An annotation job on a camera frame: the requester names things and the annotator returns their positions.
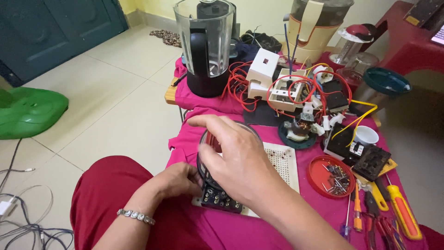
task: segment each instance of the yellow wire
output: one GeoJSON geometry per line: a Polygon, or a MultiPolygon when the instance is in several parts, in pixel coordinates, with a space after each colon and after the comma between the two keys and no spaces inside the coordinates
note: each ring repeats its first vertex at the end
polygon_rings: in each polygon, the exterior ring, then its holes
{"type": "Polygon", "coordinates": [[[307,56],[307,58],[304,60],[304,62],[302,63],[301,69],[304,67],[305,62],[308,60],[309,57],[310,57],[310,56],[307,56]]]}
{"type": "Polygon", "coordinates": [[[311,67],[308,68],[308,69],[305,69],[305,70],[308,70],[307,75],[310,74],[311,69],[313,69],[314,67],[319,66],[319,65],[327,66],[327,67],[330,68],[330,65],[328,65],[328,64],[326,64],[326,63],[318,63],[318,64],[316,64],[316,65],[311,66],[311,67]]]}
{"type": "Polygon", "coordinates": [[[348,124],[345,128],[339,130],[339,132],[337,132],[336,134],[334,134],[334,135],[331,137],[331,140],[333,140],[333,138],[334,138],[335,136],[337,136],[340,132],[344,131],[344,130],[345,130],[346,128],[348,128],[351,124],[353,124],[353,123],[355,123],[356,121],[358,121],[358,123],[356,123],[356,127],[355,127],[355,129],[353,130],[352,141],[347,145],[347,147],[350,146],[350,145],[352,144],[353,140],[355,139],[355,136],[356,136],[356,129],[358,128],[358,126],[359,126],[359,124],[361,123],[361,121],[362,121],[362,120],[363,120],[368,114],[370,114],[371,112],[375,111],[375,110],[378,108],[378,105],[373,104],[373,103],[368,103],[368,102],[363,102],[363,101],[355,101],[355,100],[352,100],[352,102],[356,102],[356,103],[364,104],[364,105],[369,105],[369,106],[372,106],[373,108],[370,109],[369,111],[365,112],[362,116],[360,116],[360,117],[357,118],[356,120],[352,121],[352,122],[351,122],[350,124],[348,124]]]}

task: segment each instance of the dark green door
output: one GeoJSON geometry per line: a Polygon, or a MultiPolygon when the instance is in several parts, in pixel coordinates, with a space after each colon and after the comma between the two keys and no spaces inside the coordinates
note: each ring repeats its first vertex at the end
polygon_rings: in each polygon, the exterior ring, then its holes
{"type": "Polygon", "coordinates": [[[121,33],[117,0],[0,0],[0,60],[27,82],[121,33]]]}

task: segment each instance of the right hand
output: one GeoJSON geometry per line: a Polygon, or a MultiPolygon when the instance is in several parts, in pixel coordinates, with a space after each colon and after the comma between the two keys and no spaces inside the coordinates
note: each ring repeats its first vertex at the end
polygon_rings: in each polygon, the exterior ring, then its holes
{"type": "Polygon", "coordinates": [[[262,143],[230,118],[199,115],[187,122],[207,128],[221,144],[223,158],[207,144],[199,146],[199,156],[213,179],[234,200],[254,211],[290,189],[269,161],[262,143]]]}

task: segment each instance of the black blender base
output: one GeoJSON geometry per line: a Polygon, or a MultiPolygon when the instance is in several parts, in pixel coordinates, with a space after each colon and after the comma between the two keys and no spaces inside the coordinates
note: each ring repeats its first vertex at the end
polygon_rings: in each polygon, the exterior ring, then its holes
{"type": "Polygon", "coordinates": [[[186,83],[191,92],[196,96],[203,98],[212,98],[222,95],[223,90],[228,82],[230,73],[226,70],[218,77],[197,77],[190,73],[186,73],[186,83]]]}

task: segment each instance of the white cup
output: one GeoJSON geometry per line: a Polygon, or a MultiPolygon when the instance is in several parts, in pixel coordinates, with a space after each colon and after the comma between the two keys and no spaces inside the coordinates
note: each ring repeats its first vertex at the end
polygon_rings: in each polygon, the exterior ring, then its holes
{"type": "Polygon", "coordinates": [[[364,146],[375,144],[379,141],[379,135],[367,126],[358,126],[354,141],[362,143],[364,146]]]}

